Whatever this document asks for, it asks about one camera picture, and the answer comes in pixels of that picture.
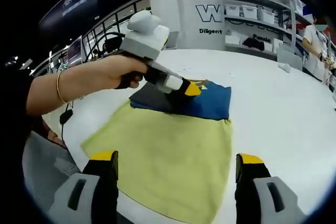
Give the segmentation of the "person's left hand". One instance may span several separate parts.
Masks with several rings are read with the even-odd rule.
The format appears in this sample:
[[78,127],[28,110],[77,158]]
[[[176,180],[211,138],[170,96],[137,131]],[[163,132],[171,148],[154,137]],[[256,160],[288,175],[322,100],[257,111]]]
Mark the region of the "person's left hand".
[[145,63],[131,57],[123,55],[108,56],[102,60],[102,83],[105,89],[118,89],[122,82],[125,82],[124,76],[131,75],[125,88],[137,88],[148,67]]

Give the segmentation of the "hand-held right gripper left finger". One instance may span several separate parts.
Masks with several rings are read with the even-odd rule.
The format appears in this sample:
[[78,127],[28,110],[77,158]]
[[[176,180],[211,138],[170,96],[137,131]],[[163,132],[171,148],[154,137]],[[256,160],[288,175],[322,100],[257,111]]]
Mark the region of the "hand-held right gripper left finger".
[[53,223],[117,223],[118,151],[92,155],[55,192]]

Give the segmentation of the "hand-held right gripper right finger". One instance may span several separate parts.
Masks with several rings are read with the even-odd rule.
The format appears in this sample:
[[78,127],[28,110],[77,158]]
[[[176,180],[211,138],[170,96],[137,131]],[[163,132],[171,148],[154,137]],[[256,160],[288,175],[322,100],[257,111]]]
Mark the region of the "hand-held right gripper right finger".
[[257,156],[236,155],[237,223],[304,223],[297,195]]

